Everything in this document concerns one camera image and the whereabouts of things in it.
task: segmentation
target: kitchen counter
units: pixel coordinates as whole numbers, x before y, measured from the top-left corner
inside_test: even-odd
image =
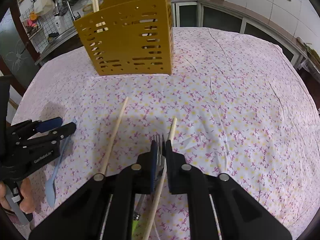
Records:
[[[264,27],[268,28],[279,37],[284,39],[287,43],[293,46],[304,58],[308,59],[310,62],[308,64],[308,71],[314,76],[314,78],[320,83],[320,70],[315,66],[315,64],[308,58],[304,47],[298,43],[296,38],[288,33],[286,30],[281,28],[279,25],[270,21],[269,19],[263,17],[262,15],[255,13],[251,10],[248,10],[242,6],[223,1],[223,0],[172,0],[172,3],[186,2],[186,1],[195,1],[200,2],[203,5],[209,5],[217,8],[226,9],[231,11],[233,14],[238,15],[240,17],[247,17]],[[54,51],[57,47],[63,44],[68,39],[77,35],[77,30],[75,27],[70,28],[69,30],[62,33],[55,41],[48,44],[44,51],[41,53],[40,57],[36,61],[36,65],[42,61],[45,57],[47,57],[52,51]]]
[[[53,52],[60,45],[62,45],[64,42],[66,42],[75,35],[78,35],[78,32],[74,26],[63,32],[60,36],[58,36],[54,41],[52,41],[45,47],[44,51],[40,54],[39,58],[35,62],[35,65],[39,64],[40,61],[47,57],[51,52]]]

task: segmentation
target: white wall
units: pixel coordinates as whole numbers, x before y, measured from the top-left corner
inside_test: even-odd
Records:
[[[320,54],[320,18],[309,0],[225,0],[270,19]]]

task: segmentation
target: perforated plastic basket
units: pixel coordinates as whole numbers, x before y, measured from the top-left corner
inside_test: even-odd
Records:
[[[104,0],[100,8],[74,22],[99,75],[171,74],[170,0]]]

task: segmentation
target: cabinet door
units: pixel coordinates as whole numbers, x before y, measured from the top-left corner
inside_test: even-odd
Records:
[[[228,13],[203,7],[203,27],[240,33],[242,19]]]
[[[176,3],[177,27],[197,26],[197,3]]]
[[[271,37],[270,35],[268,35],[264,31],[258,29],[257,27],[255,27],[249,23],[246,23],[246,25],[245,25],[244,34],[249,34],[249,35],[252,35],[252,36],[257,37],[259,39],[269,41],[273,44],[279,45],[279,47],[282,49],[283,54],[286,56],[286,58],[289,61],[291,61],[294,56],[294,54],[289,49],[287,49],[284,45],[282,45],[279,41],[277,41],[276,39],[274,39],[273,37]]]

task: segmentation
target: faucet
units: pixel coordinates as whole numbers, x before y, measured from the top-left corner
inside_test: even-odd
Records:
[[[65,2],[67,3],[68,9],[70,10],[70,13],[71,13],[71,17],[72,17],[72,21],[73,21],[73,22],[74,22],[75,20],[81,18],[79,12],[77,12],[77,13],[78,13],[78,16],[74,16],[68,0],[62,0],[62,1],[65,1]],[[54,5],[54,10],[53,10],[53,15],[54,15],[54,16],[58,16],[58,15],[59,15],[58,2],[59,2],[59,0],[56,0],[55,5]]]

